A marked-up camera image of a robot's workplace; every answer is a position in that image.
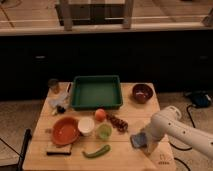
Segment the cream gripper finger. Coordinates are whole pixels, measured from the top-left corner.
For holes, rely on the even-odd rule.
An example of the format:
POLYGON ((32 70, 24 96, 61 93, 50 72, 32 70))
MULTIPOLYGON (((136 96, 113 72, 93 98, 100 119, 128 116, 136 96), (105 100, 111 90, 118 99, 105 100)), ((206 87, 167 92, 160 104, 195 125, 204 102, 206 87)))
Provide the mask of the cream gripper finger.
POLYGON ((158 142, 149 142, 147 146, 144 148, 144 153, 146 155, 150 155, 154 152, 154 150, 158 147, 158 142))

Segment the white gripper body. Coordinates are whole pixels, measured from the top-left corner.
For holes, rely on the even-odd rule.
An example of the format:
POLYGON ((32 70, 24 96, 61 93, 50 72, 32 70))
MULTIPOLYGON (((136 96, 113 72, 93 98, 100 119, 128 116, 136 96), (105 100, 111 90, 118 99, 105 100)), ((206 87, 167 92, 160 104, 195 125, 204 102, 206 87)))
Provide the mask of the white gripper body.
POLYGON ((147 125, 144 131, 149 145, 160 142, 165 136, 163 131, 153 125, 147 125))

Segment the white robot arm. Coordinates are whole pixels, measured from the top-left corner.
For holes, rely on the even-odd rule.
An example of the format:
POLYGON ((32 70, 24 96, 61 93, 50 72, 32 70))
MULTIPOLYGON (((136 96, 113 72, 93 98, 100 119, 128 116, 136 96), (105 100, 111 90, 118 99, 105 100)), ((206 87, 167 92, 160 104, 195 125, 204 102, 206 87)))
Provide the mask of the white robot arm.
POLYGON ((181 116, 175 106, 167 106, 154 113, 143 129, 147 144, 158 143, 167 134, 213 159, 213 134, 183 124, 179 121, 181 116))

